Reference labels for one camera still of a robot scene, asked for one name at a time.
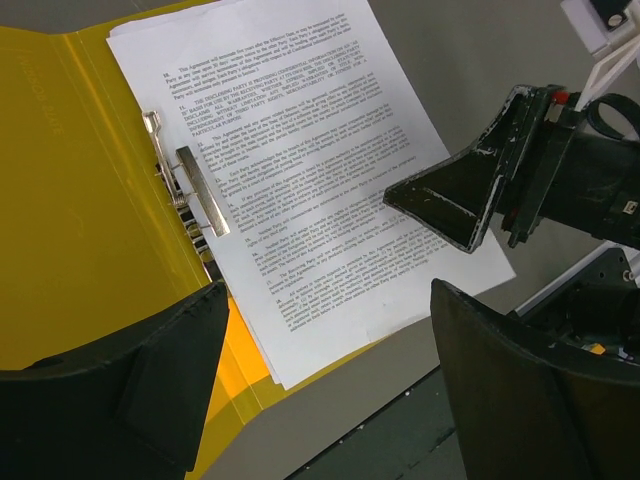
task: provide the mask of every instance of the black strap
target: black strap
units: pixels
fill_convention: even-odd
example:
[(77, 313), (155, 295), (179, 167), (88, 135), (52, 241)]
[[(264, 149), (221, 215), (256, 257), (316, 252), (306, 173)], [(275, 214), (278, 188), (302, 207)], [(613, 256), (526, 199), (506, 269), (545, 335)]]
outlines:
[(587, 122), (589, 122), (589, 125), (591, 125), (596, 132), (614, 140), (622, 140), (624, 138), (622, 133), (602, 119), (600, 115), (601, 104), (610, 106), (622, 115), (631, 124), (638, 137), (640, 137), (640, 105), (629, 97), (618, 93), (607, 93), (587, 105)]

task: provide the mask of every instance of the black plastic part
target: black plastic part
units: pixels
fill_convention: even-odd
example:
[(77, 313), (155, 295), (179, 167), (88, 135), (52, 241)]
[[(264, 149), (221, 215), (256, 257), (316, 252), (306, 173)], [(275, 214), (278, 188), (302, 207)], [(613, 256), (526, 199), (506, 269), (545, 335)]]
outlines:
[[(640, 248), (640, 143), (619, 140), (598, 110), (618, 109), (640, 131), (640, 106), (608, 95), (576, 112), (573, 94), (553, 121), (559, 89), (516, 87), (471, 147), (389, 187), (385, 203), (465, 252), (480, 246), (495, 212), (511, 247), (550, 218)], [(615, 139), (585, 133), (587, 121)]]
[(640, 144), (577, 133), (561, 160), (540, 215), (596, 238), (640, 248)]
[(482, 243), (560, 87), (515, 87), (491, 126), (468, 149), (389, 187), (384, 202), (465, 252)]
[(0, 372), (0, 478), (184, 478), (227, 318), (226, 289), (210, 285), (95, 342)]
[(616, 287), (579, 287), (567, 304), (567, 321), (580, 338), (598, 343), (620, 343), (633, 320), (640, 290)]
[[(596, 13), (602, 20), (603, 26), (609, 30), (615, 30), (627, 21), (627, 15), (624, 10), (627, 8), (631, 0), (589, 0)], [(614, 15), (620, 15), (621, 21), (610, 24), (609, 19)]]
[(220, 271), (218, 262), (216, 262), (215, 260), (204, 262), (204, 268), (207, 270), (207, 273), (209, 274), (209, 278), (211, 278), (211, 281), (213, 283), (224, 284), (224, 277), (222, 276), (222, 272)]
[(433, 328), (469, 480), (637, 476), (640, 368), (434, 280)]
[[(569, 305), (573, 304), (577, 308), (582, 308), (579, 303), (576, 303), (576, 300), (582, 296), (576, 296), (577, 291), (614, 289), (622, 292), (620, 295), (623, 297), (628, 292), (638, 291), (634, 281), (626, 280), (630, 277), (626, 276), (625, 272), (630, 271), (631, 267), (624, 251), (620, 248), (609, 248), (526, 313), (518, 316), (515, 312), (511, 312), (509, 316), (536, 330), (557, 335), (567, 324), (567, 309)], [(586, 310), (589, 310), (592, 299), (587, 297), (585, 300), (586, 302), (583, 305)], [(611, 305), (603, 304), (597, 308), (611, 308)], [(599, 318), (599, 322), (615, 323), (609, 316)]]

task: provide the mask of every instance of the screw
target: screw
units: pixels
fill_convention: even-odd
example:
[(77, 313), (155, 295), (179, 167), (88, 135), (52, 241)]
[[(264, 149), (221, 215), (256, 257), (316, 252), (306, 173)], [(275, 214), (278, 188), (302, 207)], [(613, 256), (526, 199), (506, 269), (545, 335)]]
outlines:
[(620, 15), (619, 13), (616, 13), (615, 15), (611, 15), (607, 23), (609, 24), (610, 27), (617, 27), (622, 23), (622, 15)]

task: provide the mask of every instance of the machine part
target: machine part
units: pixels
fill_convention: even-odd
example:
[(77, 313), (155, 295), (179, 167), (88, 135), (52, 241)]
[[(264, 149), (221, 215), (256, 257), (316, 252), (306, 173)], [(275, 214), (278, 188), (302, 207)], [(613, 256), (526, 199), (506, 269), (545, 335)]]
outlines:
[[(629, 265), (630, 262), (622, 249), (612, 244), (602, 245), (565, 272), (548, 288), (543, 289), (531, 300), (510, 313), (509, 317), (514, 323), (522, 324), (526, 321), (528, 327), (548, 332), (547, 348), (555, 349), (558, 341), (552, 329), (545, 326), (546, 312), (561, 309), (571, 292), (580, 286), (604, 287), (608, 285), (624, 289), (625, 292), (634, 291), (633, 287), (622, 282), (620, 278), (621, 272), (630, 268)], [(526, 318), (520, 318), (516, 312), (520, 312), (522, 317)], [(610, 358), (635, 363), (634, 356), (629, 355), (622, 346), (614, 348), (597, 343), (576, 344), (575, 346), (591, 355), (606, 355)], [(405, 478), (406, 476), (417, 479), (430, 478), (429, 474), (433, 476), (433, 457), (431, 455), (441, 448), (448, 448), (448, 455), (451, 455), (451, 451), (455, 452), (456, 450), (455, 443), (457, 442), (456, 433), (451, 428), (453, 424), (449, 410), (442, 405), (447, 400), (446, 392), (442, 391), (441, 377), (442, 372), (434, 370), (421, 378), (407, 391), (398, 395), (373, 416), (363, 421), (359, 427), (354, 428), (300, 467), (294, 474), (287, 477), (287, 480), (324, 480), (327, 478), (343, 480), (378, 478), (381, 475), (384, 478)], [(519, 388), (520, 385), (520, 383), (514, 384), (514, 388)], [(492, 394), (495, 392), (504, 393), (506, 390), (506, 388), (502, 388)], [(520, 414), (531, 414), (531, 412), (522, 409)], [(486, 427), (493, 431), (492, 426), (486, 425), (483, 419), (480, 420), (482, 423), (478, 425), (479, 429)], [(523, 435), (526, 434), (513, 431), (513, 436), (518, 441), (522, 440)], [(500, 453), (493, 450), (491, 455), (493, 455), (495, 462), (502, 463)], [(456, 468), (455, 457), (449, 459), (447, 466), (452, 469)], [(465, 478), (464, 472), (455, 474), (455, 471), (449, 471), (447, 473), (455, 478)], [(470, 479), (487, 477), (480, 474), (473, 476), (471, 472), (468, 476)], [(555, 470), (551, 469), (547, 472), (545, 478), (556, 478)]]
[(558, 342), (440, 280), (431, 291), (469, 480), (637, 476), (638, 366)]
[(171, 165), (169, 165), (169, 161), (167, 160), (160, 143), (160, 130), (162, 129), (160, 115), (156, 111), (143, 112), (142, 120), (145, 128), (147, 129), (147, 133), (149, 134), (149, 138), (151, 139), (151, 143), (153, 144), (153, 149), (156, 152), (158, 165), (160, 166), (160, 174), (162, 175), (164, 184), (169, 191), (171, 204), (177, 209), (184, 208), (188, 205), (187, 199), (176, 187), (176, 180), (173, 176)]
[(209, 285), (95, 342), (1, 371), (0, 478), (184, 478), (228, 314), (226, 289)]
[[(519, 307), (517, 307), (512, 313), (509, 315), (517, 315), (518, 317), (523, 317), (528, 314), (532, 309), (536, 308), (541, 302), (545, 301), (551, 295), (553, 295), (558, 289), (563, 288), (563, 286), (571, 281), (577, 274), (589, 268), (592, 262), (595, 262), (598, 257), (602, 256), (605, 252), (607, 252), (611, 248), (619, 248), (619, 245), (616, 245), (613, 242), (604, 242), (597, 248), (595, 248), (592, 252), (585, 255), (581, 260), (576, 262), (573, 266), (568, 268), (564, 273), (558, 276), (556, 279), (549, 282), (545, 285), (540, 291), (536, 292), (533, 296), (523, 302)], [(622, 260), (618, 259), (618, 261), (624, 262), (625, 260), (629, 263), (631, 267), (631, 272), (637, 275), (640, 275), (640, 252), (637, 250), (633, 250), (631, 248), (623, 247), (624, 256)], [(612, 263), (606, 262), (602, 266), (606, 268), (609, 265), (613, 265)]]
[(624, 10), (631, 0), (589, 0), (607, 30), (615, 30), (627, 21)]
[(196, 223), (195, 220), (191, 222), (188, 226), (186, 226), (186, 230), (187, 230), (187, 235), (189, 235), (190, 238), (198, 238), (202, 235), (202, 232), (200, 231), (200, 226)]
[[(567, 320), (566, 308), (576, 290), (611, 288), (621, 292), (636, 291), (638, 287), (635, 283), (624, 280), (624, 272), (630, 269), (627, 257), (621, 248), (604, 249), (597, 258), (558, 285), (536, 305), (526, 310), (514, 310), (508, 315), (536, 330), (557, 335), (559, 326)], [(602, 321), (607, 322), (609, 318), (604, 318)]]
[(640, 35), (632, 38), (596, 63), (587, 78), (579, 100), (576, 102), (576, 110), (582, 110), (594, 98), (604, 93), (616, 78), (618, 78), (634, 60), (637, 60), (639, 52)]
[[(619, 139), (597, 110), (606, 103), (637, 128), (640, 107), (619, 97), (579, 112), (573, 108), (578, 95), (560, 87), (515, 87), (468, 149), (389, 187), (384, 201), (469, 253), (495, 212), (505, 215), (511, 247), (549, 218), (640, 248), (640, 216), (629, 207), (640, 202), (640, 144)], [(551, 121), (548, 113), (558, 106), (562, 111)], [(586, 133), (589, 122), (610, 138)]]
[(213, 258), (213, 254), (211, 250), (204, 251), (200, 254), (200, 259), (204, 264), (204, 268), (207, 270), (207, 274), (209, 275), (209, 279), (213, 283), (220, 283), (225, 285), (224, 277), (222, 276), (222, 272), (220, 271), (220, 267), (218, 267), (218, 263)]
[(209, 184), (202, 175), (202, 171), (196, 162), (193, 153), (189, 147), (182, 147), (176, 150), (176, 155), (180, 160), (180, 163), (184, 167), (185, 173), (193, 186), (195, 194), (200, 200), (200, 204), (204, 210), (204, 213), (209, 219), (211, 229), (216, 237), (222, 237), (229, 233), (229, 225), (222, 215), (218, 203), (213, 197), (213, 193), (209, 188)]
[(622, 344), (632, 351), (628, 339), (636, 336), (633, 325), (639, 304), (638, 289), (580, 286), (567, 299), (566, 321), (572, 335), (584, 343)]

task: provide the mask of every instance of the yellow binder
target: yellow binder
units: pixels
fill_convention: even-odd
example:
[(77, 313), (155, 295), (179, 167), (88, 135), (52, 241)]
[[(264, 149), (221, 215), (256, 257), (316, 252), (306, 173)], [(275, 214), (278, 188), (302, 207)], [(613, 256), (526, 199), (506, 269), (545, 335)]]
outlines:
[[(91, 342), (208, 282), (155, 176), (140, 110), (105, 41), (118, 24), (199, 3), (61, 35), (0, 28), (0, 369), (22, 369)], [(248, 421), (295, 391), (274, 384), (229, 303), (189, 478), (199, 478)]]

